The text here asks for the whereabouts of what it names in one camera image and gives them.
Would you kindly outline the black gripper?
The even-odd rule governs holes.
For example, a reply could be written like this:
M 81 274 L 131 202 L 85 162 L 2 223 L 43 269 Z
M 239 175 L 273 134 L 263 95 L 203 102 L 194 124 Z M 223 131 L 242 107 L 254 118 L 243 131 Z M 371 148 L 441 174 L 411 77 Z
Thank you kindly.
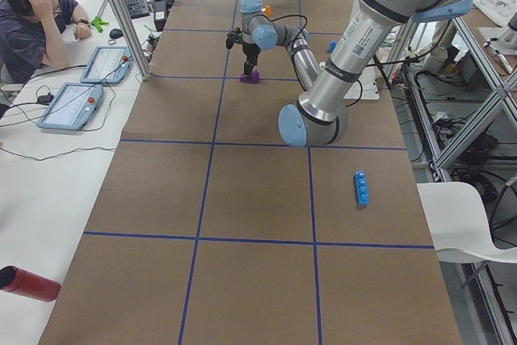
M 258 65 L 258 58 L 259 54 L 261 53 L 261 48 L 257 44 L 250 44 L 244 42 L 242 44 L 242 50 L 246 55 L 246 61 L 243 66 L 243 73 L 245 75 L 251 75 L 251 69 L 253 71 Z

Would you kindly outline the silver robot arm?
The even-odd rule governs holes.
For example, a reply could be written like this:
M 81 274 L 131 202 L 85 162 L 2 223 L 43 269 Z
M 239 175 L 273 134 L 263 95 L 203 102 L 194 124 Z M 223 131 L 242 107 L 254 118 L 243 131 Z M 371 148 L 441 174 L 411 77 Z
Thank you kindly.
M 244 73 L 250 76 L 261 51 L 284 47 L 303 92 L 280 110 L 278 128 L 294 147 L 327 145 L 347 130 L 345 94 L 359 81 L 390 31 L 407 23 L 453 19 L 468 13 L 473 0 L 357 0 L 358 8 L 323 66 L 307 42 L 307 33 L 270 20 L 262 0 L 242 0 L 238 42 L 246 54 Z

